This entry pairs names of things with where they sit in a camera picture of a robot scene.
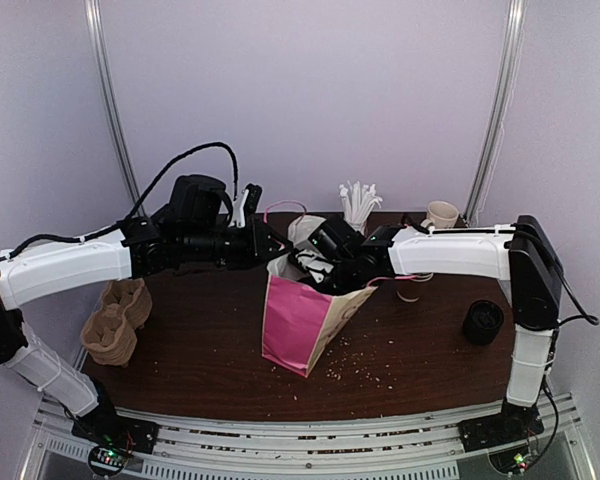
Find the stack of pulp cup carriers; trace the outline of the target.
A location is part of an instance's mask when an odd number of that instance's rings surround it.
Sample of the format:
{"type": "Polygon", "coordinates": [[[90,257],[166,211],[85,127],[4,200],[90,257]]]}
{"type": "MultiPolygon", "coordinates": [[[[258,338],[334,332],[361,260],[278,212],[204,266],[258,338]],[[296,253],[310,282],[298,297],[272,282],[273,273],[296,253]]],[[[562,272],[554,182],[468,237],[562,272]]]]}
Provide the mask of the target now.
{"type": "Polygon", "coordinates": [[[136,331],[145,326],[152,307],[143,279],[110,281],[81,332],[82,345],[93,361],[126,367],[137,346],[136,331]]]}

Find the white pink paper bag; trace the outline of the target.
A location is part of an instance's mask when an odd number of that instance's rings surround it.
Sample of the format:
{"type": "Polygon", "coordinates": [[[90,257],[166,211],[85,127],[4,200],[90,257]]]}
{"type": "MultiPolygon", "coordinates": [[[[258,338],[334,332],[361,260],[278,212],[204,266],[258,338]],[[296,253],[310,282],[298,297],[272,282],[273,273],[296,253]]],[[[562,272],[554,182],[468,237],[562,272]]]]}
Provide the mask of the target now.
{"type": "MultiPolygon", "coordinates": [[[[306,212],[287,228],[295,249],[317,252],[309,235],[327,218],[306,212]]],[[[375,281],[345,295],[328,295],[302,282],[307,274],[292,265],[292,253],[267,265],[268,282],[262,327],[262,356],[304,378],[327,345],[385,280],[409,280],[413,273],[375,281]]]]}

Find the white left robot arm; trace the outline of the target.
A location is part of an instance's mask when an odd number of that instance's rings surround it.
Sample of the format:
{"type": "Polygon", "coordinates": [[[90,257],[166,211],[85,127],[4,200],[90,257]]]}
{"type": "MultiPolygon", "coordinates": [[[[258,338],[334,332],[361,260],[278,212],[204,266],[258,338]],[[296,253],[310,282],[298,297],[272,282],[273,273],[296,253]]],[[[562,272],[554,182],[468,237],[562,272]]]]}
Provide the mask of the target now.
{"type": "Polygon", "coordinates": [[[55,398],[103,444],[124,424],[96,382],[65,357],[61,337],[76,345],[78,322],[108,281],[148,278],[189,264],[250,269],[287,252],[290,244],[256,214],[260,187],[236,201],[224,185],[181,176],[166,205],[131,215],[82,237],[48,236],[0,249],[0,365],[55,398]]]}

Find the stack of brown paper cups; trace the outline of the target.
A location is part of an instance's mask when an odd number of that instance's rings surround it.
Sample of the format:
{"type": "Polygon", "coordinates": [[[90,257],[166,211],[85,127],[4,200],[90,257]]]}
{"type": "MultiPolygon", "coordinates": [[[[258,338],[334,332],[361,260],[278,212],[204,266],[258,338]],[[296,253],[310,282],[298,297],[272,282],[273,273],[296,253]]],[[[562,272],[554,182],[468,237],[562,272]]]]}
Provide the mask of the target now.
{"type": "Polygon", "coordinates": [[[396,283],[397,297],[405,303],[418,302],[423,296],[426,295],[429,282],[429,278],[400,280],[396,283]]]}

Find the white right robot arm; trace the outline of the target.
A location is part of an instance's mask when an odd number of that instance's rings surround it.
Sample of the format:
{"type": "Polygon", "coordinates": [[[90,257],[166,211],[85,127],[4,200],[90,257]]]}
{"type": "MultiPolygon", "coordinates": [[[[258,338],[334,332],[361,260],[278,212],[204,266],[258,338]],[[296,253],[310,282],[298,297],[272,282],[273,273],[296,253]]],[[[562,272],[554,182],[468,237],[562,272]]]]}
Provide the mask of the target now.
{"type": "Polygon", "coordinates": [[[510,442],[530,426],[528,408],[537,402],[550,368],[564,273],[538,219],[521,215],[510,224],[442,230],[383,225],[364,237],[332,217],[309,235],[308,243],[326,267],[307,268],[307,282],[325,294],[425,273],[453,285],[466,280],[472,288],[486,287],[475,299],[495,300],[515,328],[505,394],[509,406],[494,417],[492,430],[510,442]]]}

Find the stack of black cup lids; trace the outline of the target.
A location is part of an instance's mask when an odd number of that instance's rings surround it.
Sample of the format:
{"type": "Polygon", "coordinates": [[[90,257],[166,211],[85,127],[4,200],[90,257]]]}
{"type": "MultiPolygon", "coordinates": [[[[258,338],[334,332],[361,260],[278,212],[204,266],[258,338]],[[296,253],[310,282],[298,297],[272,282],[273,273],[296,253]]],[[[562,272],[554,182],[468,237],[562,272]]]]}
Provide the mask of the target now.
{"type": "Polygon", "coordinates": [[[494,302],[479,300],[471,304],[462,324],[466,340],[475,346],[491,344],[504,323],[504,313],[494,302]]]}

